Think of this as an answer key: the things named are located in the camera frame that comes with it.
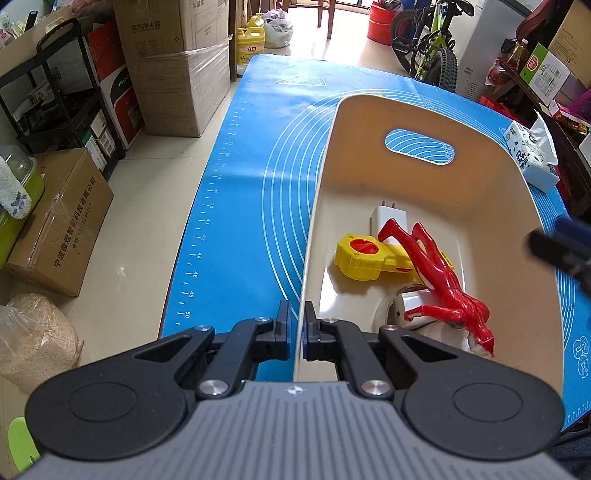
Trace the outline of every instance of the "wooden chair leg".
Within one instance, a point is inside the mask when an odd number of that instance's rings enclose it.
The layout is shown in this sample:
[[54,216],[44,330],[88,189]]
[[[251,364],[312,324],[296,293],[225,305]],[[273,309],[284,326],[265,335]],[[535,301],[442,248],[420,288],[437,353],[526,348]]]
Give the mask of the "wooden chair leg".
[[230,64],[230,82],[236,81],[236,0],[230,0],[230,15],[228,19],[229,30],[232,33],[232,39],[229,42],[228,55]]
[[322,12],[324,10],[324,0],[318,0],[318,28],[322,26]]
[[329,30],[326,38],[332,37],[332,24],[335,21],[336,0],[329,0]]

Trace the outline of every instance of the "white power adapter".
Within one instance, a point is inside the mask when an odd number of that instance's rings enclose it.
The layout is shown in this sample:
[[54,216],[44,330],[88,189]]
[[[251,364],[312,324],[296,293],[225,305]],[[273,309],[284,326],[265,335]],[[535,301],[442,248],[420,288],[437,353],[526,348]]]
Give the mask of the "white power adapter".
[[[391,207],[386,207],[384,203],[385,202],[382,202],[382,205],[378,205],[371,214],[371,236],[377,238],[379,231],[391,218],[396,220],[400,227],[408,232],[406,212],[404,210],[398,210],[395,208],[394,204],[392,204]],[[387,238],[384,243],[387,245],[400,245],[398,240],[393,236]]]
[[429,323],[436,322],[437,319],[433,317],[415,317],[412,321],[404,320],[404,313],[409,310],[420,307],[421,305],[439,305],[437,299],[427,289],[407,291],[396,295],[394,304],[391,307],[389,319],[394,320],[394,324],[401,328],[415,329],[424,327]]

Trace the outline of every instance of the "red bucket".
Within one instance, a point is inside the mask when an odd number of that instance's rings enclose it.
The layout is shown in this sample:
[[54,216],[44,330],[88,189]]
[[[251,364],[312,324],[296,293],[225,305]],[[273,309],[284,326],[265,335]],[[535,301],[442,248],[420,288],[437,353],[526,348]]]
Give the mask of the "red bucket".
[[373,2],[369,7],[369,19],[373,22],[390,25],[395,16],[396,12],[386,10],[377,2]]
[[390,25],[396,12],[391,12],[381,7],[379,3],[373,2],[369,7],[368,38],[383,45],[391,45]]
[[370,20],[368,27],[368,38],[381,43],[382,45],[391,45],[392,39],[390,38],[390,24],[376,23]]

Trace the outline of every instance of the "blue silicone mat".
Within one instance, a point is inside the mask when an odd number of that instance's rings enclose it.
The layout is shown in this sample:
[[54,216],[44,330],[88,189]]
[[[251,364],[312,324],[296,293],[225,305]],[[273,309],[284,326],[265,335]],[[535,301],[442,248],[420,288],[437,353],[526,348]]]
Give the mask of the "blue silicone mat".
[[[187,221],[165,307],[162,336],[194,325],[230,331],[235,322],[275,316],[291,302],[295,343],[301,279],[314,189],[335,107],[365,93],[447,115],[505,147],[506,117],[429,85],[377,70],[258,55],[228,109]],[[404,130],[391,148],[446,163],[449,146]],[[566,213],[556,189],[531,188],[542,222]],[[564,326],[565,426],[591,409],[591,303],[557,273]],[[293,360],[261,364],[257,378],[291,379]]]

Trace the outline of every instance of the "white towel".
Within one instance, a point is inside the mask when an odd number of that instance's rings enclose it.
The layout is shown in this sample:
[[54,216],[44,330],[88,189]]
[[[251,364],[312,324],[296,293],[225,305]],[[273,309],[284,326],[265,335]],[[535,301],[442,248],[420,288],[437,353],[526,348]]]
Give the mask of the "white towel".
[[11,217],[22,220],[31,212],[31,197],[0,156],[0,205]]

